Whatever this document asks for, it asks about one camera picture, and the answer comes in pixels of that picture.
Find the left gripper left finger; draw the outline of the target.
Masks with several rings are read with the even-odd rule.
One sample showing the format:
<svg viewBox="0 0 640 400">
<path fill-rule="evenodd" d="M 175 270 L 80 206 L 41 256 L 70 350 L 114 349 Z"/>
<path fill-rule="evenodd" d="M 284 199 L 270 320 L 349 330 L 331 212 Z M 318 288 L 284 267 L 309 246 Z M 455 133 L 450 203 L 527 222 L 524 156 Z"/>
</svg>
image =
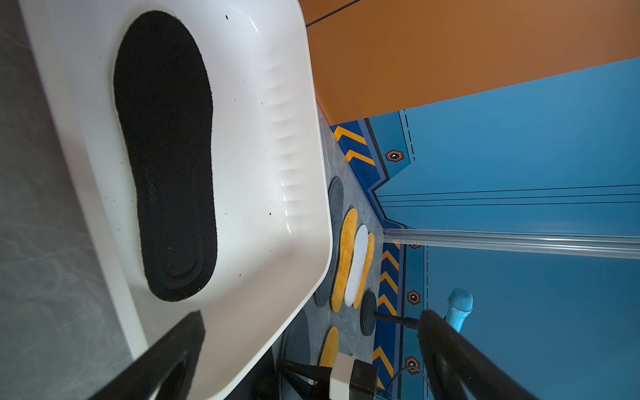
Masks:
<svg viewBox="0 0 640 400">
<path fill-rule="evenodd" d="M 189 313 L 92 398 L 187 398 L 205 334 L 200 311 Z"/>
</svg>

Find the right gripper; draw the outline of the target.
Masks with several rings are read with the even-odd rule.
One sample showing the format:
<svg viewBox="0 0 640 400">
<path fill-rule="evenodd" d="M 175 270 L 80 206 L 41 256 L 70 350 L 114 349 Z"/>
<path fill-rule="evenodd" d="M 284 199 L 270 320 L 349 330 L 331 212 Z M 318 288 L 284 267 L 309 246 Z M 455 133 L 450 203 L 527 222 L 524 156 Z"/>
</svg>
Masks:
<svg viewBox="0 0 640 400">
<path fill-rule="evenodd" d="M 329 400 L 330 367 L 305 365 L 281 358 L 276 369 L 293 390 L 304 400 Z M 350 400 L 375 400 L 378 368 L 355 359 L 349 383 Z"/>
</svg>

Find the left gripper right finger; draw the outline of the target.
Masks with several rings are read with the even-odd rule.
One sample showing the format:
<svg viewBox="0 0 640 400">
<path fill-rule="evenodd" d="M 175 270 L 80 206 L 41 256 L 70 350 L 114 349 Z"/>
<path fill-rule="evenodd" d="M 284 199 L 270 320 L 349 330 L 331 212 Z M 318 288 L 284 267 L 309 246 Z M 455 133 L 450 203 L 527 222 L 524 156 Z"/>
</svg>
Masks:
<svg viewBox="0 0 640 400">
<path fill-rule="evenodd" d="M 535 398 L 432 310 L 421 315 L 418 341 L 436 399 Z"/>
</svg>

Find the grey felt insole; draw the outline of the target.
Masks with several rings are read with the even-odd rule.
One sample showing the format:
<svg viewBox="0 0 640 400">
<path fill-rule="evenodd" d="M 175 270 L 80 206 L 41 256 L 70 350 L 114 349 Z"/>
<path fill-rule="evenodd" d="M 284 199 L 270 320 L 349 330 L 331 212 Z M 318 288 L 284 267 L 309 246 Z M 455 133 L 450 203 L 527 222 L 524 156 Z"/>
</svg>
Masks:
<svg viewBox="0 0 640 400">
<path fill-rule="evenodd" d="M 328 271 L 317 291 L 313 295 L 314 302 L 317 307 L 324 307 L 330 300 L 333 280 L 338 265 L 338 252 L 340 243 L 340 234 L 343 225 L 343 202 L 344 187 L 340 177 L 333 178 L 328 189 L 328 203 L 330 208 L 330 219 L 332 226 L 333 249 L 331 259 L 328 265 Z"/>
<path fill-rule="evenodd" d="M 308 316 L 304 310 L 294 318 L 285 330 L 278 358 L 295 363 L 310 364 L 311 340 Z"/>
</svg>

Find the white plastic storage box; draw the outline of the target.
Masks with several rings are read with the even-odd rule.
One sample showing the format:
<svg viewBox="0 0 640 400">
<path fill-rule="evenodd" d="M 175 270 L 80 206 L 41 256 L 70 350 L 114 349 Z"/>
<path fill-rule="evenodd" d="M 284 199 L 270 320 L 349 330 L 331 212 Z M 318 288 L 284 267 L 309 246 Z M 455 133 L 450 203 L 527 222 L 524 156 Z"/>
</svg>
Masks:
<svg viewBox="0 0 640 400">
<path fill-rule="evenodd" d="M 192 311 L 205 339 L 188 396 L 223 399 L 323 280 L 332 251 L 307 31 L 296 1 L 23 1 L 48 106 L 131 354 Z M 142 13 L 175 16 L 213 95 L 213 276 L 170 303 L 143 273 L 136 193 L 113 96 L 117 51 Z"/>
</svg>

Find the black insole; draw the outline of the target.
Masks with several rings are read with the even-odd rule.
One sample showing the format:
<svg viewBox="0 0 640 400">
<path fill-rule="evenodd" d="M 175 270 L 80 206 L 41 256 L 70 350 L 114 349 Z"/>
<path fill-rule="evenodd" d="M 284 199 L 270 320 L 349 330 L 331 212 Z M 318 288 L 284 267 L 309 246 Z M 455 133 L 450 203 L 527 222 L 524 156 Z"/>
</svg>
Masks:
<svg viewBox="0 0 640 400">
<path fill-rule="evenodd" d="M 144 275 L 167 302 L 209 282 L 217 262 L 213 97 L 193 36 L 174 16 L 141 14 L 121 41 L 113 93 L 136 188 Z"/>
</svg>

